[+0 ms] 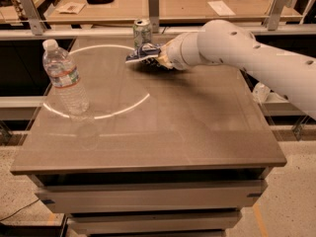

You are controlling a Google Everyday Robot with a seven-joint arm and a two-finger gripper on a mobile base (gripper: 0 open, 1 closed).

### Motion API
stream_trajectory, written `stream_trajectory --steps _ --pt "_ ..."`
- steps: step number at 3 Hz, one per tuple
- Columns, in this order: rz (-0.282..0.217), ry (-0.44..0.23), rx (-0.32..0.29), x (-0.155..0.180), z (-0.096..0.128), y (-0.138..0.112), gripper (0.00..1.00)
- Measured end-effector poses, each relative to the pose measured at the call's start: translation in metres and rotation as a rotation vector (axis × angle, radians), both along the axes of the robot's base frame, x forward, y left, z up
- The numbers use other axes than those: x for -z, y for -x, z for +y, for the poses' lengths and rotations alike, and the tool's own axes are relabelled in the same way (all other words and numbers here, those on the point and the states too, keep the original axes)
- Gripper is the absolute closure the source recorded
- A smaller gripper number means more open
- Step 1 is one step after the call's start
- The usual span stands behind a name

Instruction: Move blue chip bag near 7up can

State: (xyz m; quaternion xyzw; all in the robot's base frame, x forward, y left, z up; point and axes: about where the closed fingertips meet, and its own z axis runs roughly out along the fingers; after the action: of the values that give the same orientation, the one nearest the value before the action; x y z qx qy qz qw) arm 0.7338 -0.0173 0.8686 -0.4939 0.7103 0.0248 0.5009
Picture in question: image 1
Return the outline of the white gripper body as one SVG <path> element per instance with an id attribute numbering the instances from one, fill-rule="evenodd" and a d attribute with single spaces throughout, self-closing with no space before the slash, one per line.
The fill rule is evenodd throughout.
<path id="1" fill-rule="evenodd" d="M 182 56 L 182 44 L 187 34 L 181 34 L 166 44 L 166 67 L 169 69 L 187 70 L 190 68 Z"/>

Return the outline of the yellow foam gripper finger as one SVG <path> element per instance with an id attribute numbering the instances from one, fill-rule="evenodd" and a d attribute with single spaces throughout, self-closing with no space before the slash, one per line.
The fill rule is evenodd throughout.
<path id="1" fill-rule="evenodd" d="M 168 58 L 164 56 L 156 57 L 155 60 L 158 62 L 158 65 L 164 67 L 165 69 L 173 69 L 173 64 L 169 61 Z"/>
<path id="2" fill-rule="evenodd" d="M 167 49 L 168 49 L 168 46 L 169 46 L 172 42 L 173 42 L 172 40 L 169 40 L 169 41 L 166 42 L 166 43 L 160 44 L 160 45 L 159 45 L 160 53 L 166 53 L 166 52 L 167 52 Z"/>

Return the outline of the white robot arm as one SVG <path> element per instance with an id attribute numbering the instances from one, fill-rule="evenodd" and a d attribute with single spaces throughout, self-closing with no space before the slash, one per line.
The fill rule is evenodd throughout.
<path id="1" fill-rule="evenodd" d="M 316 59 L 265 45 L 230 22 L 213 20 L 160 48 L 158 62 L 172 69 L 225 64 L 250 74 L 316 119 Z"/>

